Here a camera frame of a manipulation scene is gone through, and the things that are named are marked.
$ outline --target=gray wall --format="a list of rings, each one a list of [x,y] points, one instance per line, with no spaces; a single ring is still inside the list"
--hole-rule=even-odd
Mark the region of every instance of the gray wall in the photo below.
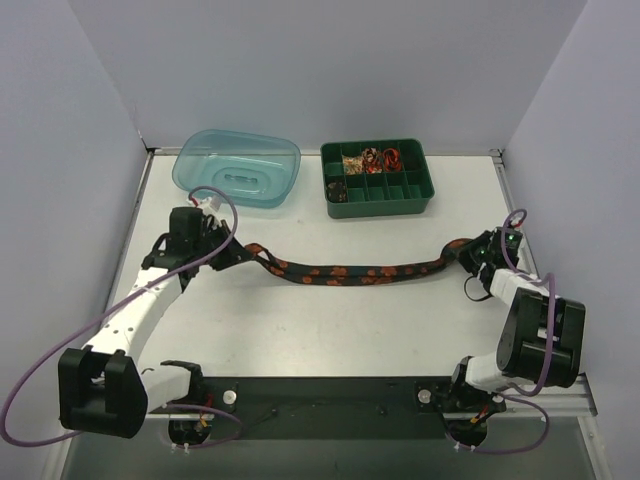
[[[506,150],[541,270],[588,308],[583,367],[616,478],[637,478],[640,3],[591,0]]]
[[[63,0],[0,8],[0,402],[36,357],[104,306],[145,151]],[[55,362],[9,429],[58,433]],[[0,478],[35,479],[47,449],[0,441]]]
[[[207,128],[504,147],[585,0],[70,0],[150,146]]]

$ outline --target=black strap with orange pattern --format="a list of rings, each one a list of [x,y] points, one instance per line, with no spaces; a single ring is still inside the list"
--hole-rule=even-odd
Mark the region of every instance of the black strap with orange pattern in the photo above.
[[[281,260],[257,243],[251,243],[244,248],[252,255],[252,260],[262,265],[269,273],[289,282],[304,285],[362,286],[415,280],[441,272],[457,260],[460,251],[471,241],[470,238],[460,238],[447,243],[440,257],[430,262],[388,267],[302,265]]]

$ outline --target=table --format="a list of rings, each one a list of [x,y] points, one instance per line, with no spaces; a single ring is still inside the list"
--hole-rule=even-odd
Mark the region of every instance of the table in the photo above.
[[[171,180],[174,156],[152,160],[115,299],[186,202]],[[333,220],[320,157],[303,156],[293,190],[276,209],[239,207],[243,244],[309,264],[401,264],[438,257],[457,237],[501,224],[507,207],[491,157],[427,157],[436,189],[424,214]],[[221,216],[231,219],[222,207]],[[458,265],[421,281],[369,287],[289,284],[253,262],[202,269],[165,314],[139,366],[179,359],[206,376],[450,375],[467,355],[495,350],[507,307],[463,292]]]

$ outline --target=green organizer box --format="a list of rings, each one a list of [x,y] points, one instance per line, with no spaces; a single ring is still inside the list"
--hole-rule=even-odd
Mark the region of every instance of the green organizer box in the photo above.
[[[342,156],[358,156],[365,148],[377,148],[380,152],[387,148],[397,149],[402,171],[345,175]],[[326,143],[320,149],[320,156],[327,211],[331,218],[422,213],[435,195],[422,145],[417,140]],[[327,185],[332,182],[346,185],[346,202],[329,200]]]

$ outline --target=screw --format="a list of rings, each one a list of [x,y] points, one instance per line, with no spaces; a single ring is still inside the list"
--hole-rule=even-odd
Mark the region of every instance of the screw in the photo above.
[[[431,392],[427,389],[422,389],[418,392],[418,401],[420,403],[431,403]]]
[[[237,398],[238,398],[238,395],[233,390],[227,390],[222,394],[222,401],[226,405],[233,405],[234,403],[236,403]]]

